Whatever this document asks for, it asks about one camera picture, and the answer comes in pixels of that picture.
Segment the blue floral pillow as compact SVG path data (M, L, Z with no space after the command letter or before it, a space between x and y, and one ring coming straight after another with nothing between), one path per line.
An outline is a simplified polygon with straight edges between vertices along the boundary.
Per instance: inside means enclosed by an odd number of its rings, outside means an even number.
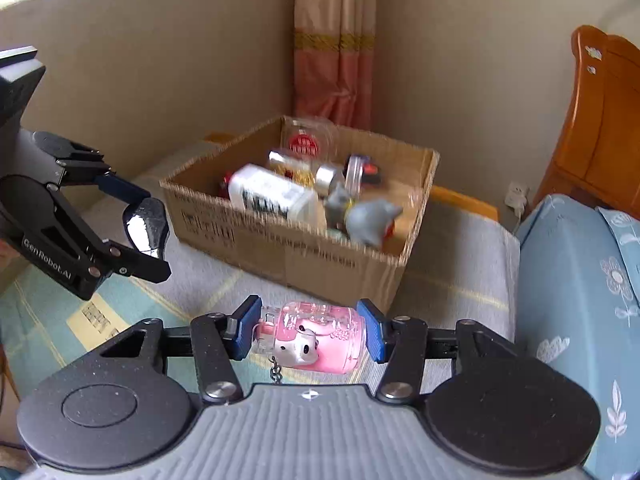
M620 254L626 263L638 263L640 252L639 221L631 217L630 214L619 210L599 207L598 211L612 232L618 248L620 248Z

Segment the white translucent plastic bottle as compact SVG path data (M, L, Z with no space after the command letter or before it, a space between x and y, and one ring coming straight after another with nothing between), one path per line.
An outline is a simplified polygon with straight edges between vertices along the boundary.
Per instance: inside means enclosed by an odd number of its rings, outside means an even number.
M248 164L235 171L229 194L236 209L310 226L318 224L317 193L265 168Z

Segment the red toy train car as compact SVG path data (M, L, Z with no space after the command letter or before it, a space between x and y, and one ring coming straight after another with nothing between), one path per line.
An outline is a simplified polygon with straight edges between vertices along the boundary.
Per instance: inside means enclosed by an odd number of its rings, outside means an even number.
M218 197L223 198L224 200L230 200L229 184L231 182L232 177L233 177L232 171L228 171L224 174L224 177L221 179L221 181L218 183L218 186L217 186Z

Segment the clear plastic lidded container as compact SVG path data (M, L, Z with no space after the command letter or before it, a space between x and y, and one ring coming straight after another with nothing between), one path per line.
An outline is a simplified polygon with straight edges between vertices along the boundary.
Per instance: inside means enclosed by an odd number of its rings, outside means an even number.
M337 154L337 126L324 118L285 117L281 146L303 157L329 162Z

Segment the checked green grey blanket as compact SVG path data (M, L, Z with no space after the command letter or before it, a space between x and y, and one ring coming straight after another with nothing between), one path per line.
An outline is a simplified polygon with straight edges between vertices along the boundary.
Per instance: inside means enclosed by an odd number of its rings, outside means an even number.
M268 306L303 301L288 288L168 240L168 281L112 276L82 301L46 274L15 260L1 275L1 339L14 388L27 396L44 378L144 318L185 326L209 312L229 313L248 295ZM429 202L391 315L451 328L462 318L514 333L520 245L497 222Z

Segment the black and red toy locomotive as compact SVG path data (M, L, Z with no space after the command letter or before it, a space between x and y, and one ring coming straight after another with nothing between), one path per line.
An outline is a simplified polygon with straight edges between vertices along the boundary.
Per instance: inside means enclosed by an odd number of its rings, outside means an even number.
M369 156L362 156L360 184L365 186L379 186L382 183L380 167Z

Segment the pink curtain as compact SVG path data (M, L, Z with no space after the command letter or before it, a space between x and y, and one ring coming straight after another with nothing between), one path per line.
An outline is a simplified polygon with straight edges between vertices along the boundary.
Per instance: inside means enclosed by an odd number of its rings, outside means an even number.
M368 130L376 0L294 0L294 114Z

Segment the brown cardboard box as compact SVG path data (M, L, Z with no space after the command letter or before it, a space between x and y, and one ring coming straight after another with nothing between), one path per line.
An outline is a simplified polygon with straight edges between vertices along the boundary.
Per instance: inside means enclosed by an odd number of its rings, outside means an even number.
M162 180L180 240L312 296L386 312L421 229L439 154L319 122L292 148L279 117Z

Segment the pink cartoon keychain bottle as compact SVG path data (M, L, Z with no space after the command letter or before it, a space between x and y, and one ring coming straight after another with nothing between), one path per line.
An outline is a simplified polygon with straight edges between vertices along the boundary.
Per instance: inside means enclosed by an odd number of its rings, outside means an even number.
M360 367L366 322L351 307L291 301L262 307L253 330L250 359L281 370L349 382Z

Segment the black glossy oval device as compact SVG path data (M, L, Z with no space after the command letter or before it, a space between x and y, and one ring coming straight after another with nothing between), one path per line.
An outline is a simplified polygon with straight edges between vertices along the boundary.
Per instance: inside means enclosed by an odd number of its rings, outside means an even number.
M132 247L150 257L165 259L169 222L161 200L147 197L128 205L122 213L122 222Z

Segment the glass bottle silver cap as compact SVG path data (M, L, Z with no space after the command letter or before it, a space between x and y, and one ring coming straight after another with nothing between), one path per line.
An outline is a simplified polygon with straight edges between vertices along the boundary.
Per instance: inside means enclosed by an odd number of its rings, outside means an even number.
M345 183L341 168L284 148L269 152L267 168L305 188L312 188L321 198Z

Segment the blue floral bed sheet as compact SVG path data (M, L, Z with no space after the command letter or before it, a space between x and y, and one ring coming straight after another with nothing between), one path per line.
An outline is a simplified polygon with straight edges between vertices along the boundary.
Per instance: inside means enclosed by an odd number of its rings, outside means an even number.
M553 194L518 228L515 341L596 400L601 425L590 474L635 479L639 263L626 263L598 208Z

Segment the grey cat figurine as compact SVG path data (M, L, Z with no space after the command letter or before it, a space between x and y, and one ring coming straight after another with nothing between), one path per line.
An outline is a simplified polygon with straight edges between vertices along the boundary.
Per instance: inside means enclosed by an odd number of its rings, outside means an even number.
M343 185L334 188L323 207L328 229L341 231L351 242L374 249L383 247L402 214L401 206L382 198L355 200Z

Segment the clear plastic jar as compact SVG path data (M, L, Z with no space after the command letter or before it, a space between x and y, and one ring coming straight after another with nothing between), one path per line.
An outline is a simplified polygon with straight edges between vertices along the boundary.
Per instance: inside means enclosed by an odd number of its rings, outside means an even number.
M345 188L354 200L368 200L369 198L385 198L395 203L404 203L409 207L416 207L423 198L422 188L402 183L386 177L382 172L382 183L379 186L365 186L360 184L360 158L366 155L351 154L344 165Z

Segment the wooden bed headboard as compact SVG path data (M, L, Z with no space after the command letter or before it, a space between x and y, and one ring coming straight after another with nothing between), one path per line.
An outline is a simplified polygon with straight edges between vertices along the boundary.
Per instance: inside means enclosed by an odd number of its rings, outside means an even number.
M574 89L530 206L564 194L639 215L639 49L591 25L572 33Z

